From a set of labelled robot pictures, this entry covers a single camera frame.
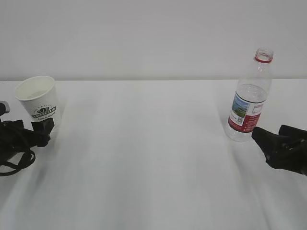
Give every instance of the black wire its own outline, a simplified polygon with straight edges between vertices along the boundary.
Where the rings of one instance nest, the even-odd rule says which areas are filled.
[[[18,173],[21,169],[25,169],[29,167],[31,164],[34,163],[36,157],[35,157],[35,153],[32,150],[30,150],[28,141],[21,134],[21,131],[22,131],[21,128],[10,126],[10,123],[2,124],[1,120],[0,120],[0,126],[1,126],[0,128],[2,128],[4,131],[8,130],[10,132],[15,133],[24,144],[24,148],[13,149],[14,151],[17,151],[17,152],[23,152],[23,155],[21,159],[19,160],[18,165],[13,164],[8,161],[1,163],[3,166],[12,168],[14,170],[10,172],[0,172],[0,176],[10,176],[10,175]]]

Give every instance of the white paper cup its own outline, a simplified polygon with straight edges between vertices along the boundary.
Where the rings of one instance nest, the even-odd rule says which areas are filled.
[[[16,87],[15,97],[34,121],[51,117],[56,127],[60,125],[59,102],[52,77],[37,76],[24,80]]]

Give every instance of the red label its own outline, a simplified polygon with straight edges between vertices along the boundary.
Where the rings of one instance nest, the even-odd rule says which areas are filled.
[[[233,129],[239,132],[249,133],[253,131],[254,127],[256,127],[259,117],[260,117],[260,114],[256,116],[246,115],[242,126],[237,125],[230,118],[228,119],[228,123]]]

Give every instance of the white table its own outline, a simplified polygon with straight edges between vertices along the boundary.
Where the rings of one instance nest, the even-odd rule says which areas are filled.
[[[5,119],[30,120],[1,82]],[[61,127],[0,178],[1,230],[306,230],[305,176],[224,134],[235,80],[58,81]],[[274,80],[259,126],[307,129],[307,80]]]

